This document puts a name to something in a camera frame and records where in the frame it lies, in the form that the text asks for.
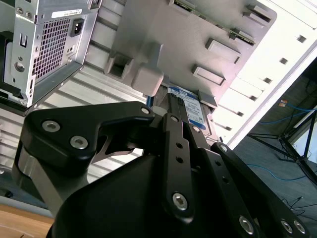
power supply unit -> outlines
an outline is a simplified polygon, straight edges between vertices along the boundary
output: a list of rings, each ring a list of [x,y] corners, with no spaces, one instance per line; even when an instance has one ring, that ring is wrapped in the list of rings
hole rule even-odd
[[[24,116],[81,69],[101,2],[0,1],[0,107]]]

network cable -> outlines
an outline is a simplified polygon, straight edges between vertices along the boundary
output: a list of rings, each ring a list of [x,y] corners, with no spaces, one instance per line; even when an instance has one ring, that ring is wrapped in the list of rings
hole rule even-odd
[[[296,181],[296,180],[303,179],[303,178],[306,177],[306,175],[304,175],[304,176],[301,176],[301,177],[298,177],[298,178],[291,178],[291,179],[279,178],[278,176],[273,174],[273,172],[271,170],[269,170],[267,168],[264,168],[264,167],[262,167],[260,165],[247,164],[247,166],[249,166],[249,167],[257,167],[257,168],[263,169],[263,170],[269,172],[274,178],[276,178],[278,180],[281,180],[281,181]]]

metal plate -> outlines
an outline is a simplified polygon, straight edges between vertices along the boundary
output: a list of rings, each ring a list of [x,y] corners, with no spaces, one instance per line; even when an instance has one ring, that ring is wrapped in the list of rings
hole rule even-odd
[[[158,67],[170,76],[170,81],[194,93],[202,90],[212,94],[218,102],[274,23],[276,14],[253,0],[195,0],[192,3],[197,6],[196,10],[204,11],[222,27],[237,29],[251,36],[255,45],[230,39],[228,31],[219,25],[215,26],[194,14],[183,14],[175,9],[177,6],[169,6],[165,0],[134,0],[128,1],[124,8],[111,49],[135,59],[139,64],[149,60],[148,53],[153,42],[164,44]],[[265,27],[243,16],[249,5],[266,10],[271,20]],[[230,62],[208,51],[206,44],[210,38],[240,53],[239,60]],[[194,77],[192,70],[195,65],[224,77],[225,81],[220,86],[205,78]],[[123,83],[131,85],[137,70],[138,65],[133,65]]]

cable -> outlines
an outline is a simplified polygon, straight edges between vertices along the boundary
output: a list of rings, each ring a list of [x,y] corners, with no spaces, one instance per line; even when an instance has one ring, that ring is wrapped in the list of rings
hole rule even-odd
[[[289,118],[293,118],[293,117],[297,117],[299,115],[302,115],[302,114],[306,114],[307,112],[302,112],[302,113],[297,113],[295,115],[292,115],[292,116],[289,116],[289,117],[286,117],[286,118],[282,118],[280,120],[274,120],[274,121],[260,121],[259,124],[275,124],[275,123],[280,123],[281,121],[284,121],[284,120],[287,120]]]
[[[275,176],[275,174],[273,174],[271,170],[268,170],[267,168],[264,168],[262,166],[254,165],[254,164],[247,164],[247,166],[251,166],[251,167],[253,166],[253,167],[257,167],[257,168],[263,169],[263,170],[269,172],[274,178],[276,178],[278,180],[281,180],[281,181],[295,181],[295,180],[303,179],[303,178],[306,177],[306,175],[304,175],[304,176],[301,176],[301,177],[298,177],[298,178],[284,179],[284,178],[279,178],[279,177]]]
[[[303,206],[303,207],[294,207],[294,209],[298,209],[298,208],[305,208],[305,207],[312,207],[312,206],[316,206],[317,203],[312,204],[312,205],[308,205],[308,206]]]
[[[314,111],[317,110],[317,108],[315,108],[315,109],[303,109],[303,108],[299,108],[299,107],[294,106],[294,105],[291,104],[291,103],[284,103],[284,104],[287,105],[287,106],[289,106],[289,107],[291,107],[291,108],[294,108],[294,109],[297,109],[297,110],[300,110],[300,111],[305,111],[305,112],[314,112]]]
[[[302,105],[303,103],[305,103],[308,99],[309,99],[309,95],[308,95],[306,98],[304,98],[304,99],[297,105],[297,107],[301,106],[301,105]],[[292,122],[292,120],[293,120],[293,115],[295,114],[295,111],[296,111],[296,109],[293,110],[291,119],[289,120],[289,122],[288,122],[286,128],[283,130],[282,135],[286,133],[286,131],[288,130],[288,127],[291,125],[291,122]]]
[[[301,200],[303,197],[301,196],[301,197],[299,197],[299,198],[297,198],[297,200],[296,200],[296,202],[294,202],[293,203],[293,205],[290,207],[291,209],[292,209],[292,207],[294,207],[294,205],[296,204],[296,203],[298,203],[299,202],[299,200]]]
[[[313,221],[317,222],[317,220],[316,220],[316,219],[314,219],[314,218],[311,218],[311,217],[308,217],[308,216],[304,216],[304,215],[301,215],[301,214],[300,214],[299,216],[306,217],[306,218],[308,218],[308,219],[311,219],[311,220],[313,220]]]
[[[290,204],[289,204],[289,202],[288,202],[285,198],[283,198],[281,201],[283,201],[283,200],[285,200],[286,203],[288,204],[288,206],[291,207]],[[292,209],[292,210],[295,210],[295,211],[297,211],[297,212],[302,212],[302,213],[298,214],[297,216],[302,216],[302,217],[305,217],[305,218],[308,218],[308,219],[311,219],[311,220],[317,222],[317,220],[314,219],[314,218],[312,218],[312,217],[304,216],[303,213],[305,212],[305,210],[298,211],[298,210],[296,210],[296,208],[291,208],[291,209]]]

black metal bracket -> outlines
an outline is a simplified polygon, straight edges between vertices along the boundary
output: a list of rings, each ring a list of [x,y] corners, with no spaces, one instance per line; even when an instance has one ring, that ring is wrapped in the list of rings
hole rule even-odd
[[[163,117],[138,102],[41,110],[26,117],[15,173],[30,179],[31,193],[37,188],[54,209],[49,238],[310,237],[233,151],[222,143],[210,148],[181,114],[182,102],[171,100],[174,109]],[[54,121],[53,131],[44,129],[47,121]],[[85,138],[86,147],[73,147],[74,136]],[[144,149],[143,156],[82,183],[90,163],[134,148]]]

